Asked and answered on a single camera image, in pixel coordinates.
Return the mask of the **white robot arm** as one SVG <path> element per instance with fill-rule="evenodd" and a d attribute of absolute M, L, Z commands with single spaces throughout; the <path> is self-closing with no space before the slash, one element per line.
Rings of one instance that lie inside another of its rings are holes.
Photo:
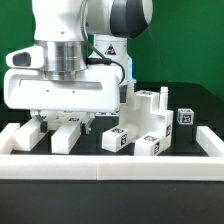
<path fill-rule="evenodd" d="M 148 28 L 152 0 L 32 0 L 35 44 L 6 56 L 4 101 L 28 109 L 81 114 L 87 127 L 97 112 L 116 112 L 123 66 L 98 53 L 90 58 L 90 35 L 135 38 Z"/>

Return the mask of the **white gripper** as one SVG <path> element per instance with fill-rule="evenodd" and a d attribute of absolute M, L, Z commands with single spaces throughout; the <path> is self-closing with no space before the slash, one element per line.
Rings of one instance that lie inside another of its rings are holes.
<path fill-rule="evenodd" d="M 88 135 L 95 114 L 115 112 L 120 106 L 119 66 L 90 66 L 77 72 L 74 80 L 48 80 L 40 70 L 9 69 L 4 79 L 4 101 L 12 109 L 34 110 L 39 131 L 47 132 L 47 122 L 38 110 L 86 112 L 81 133 Z"/>

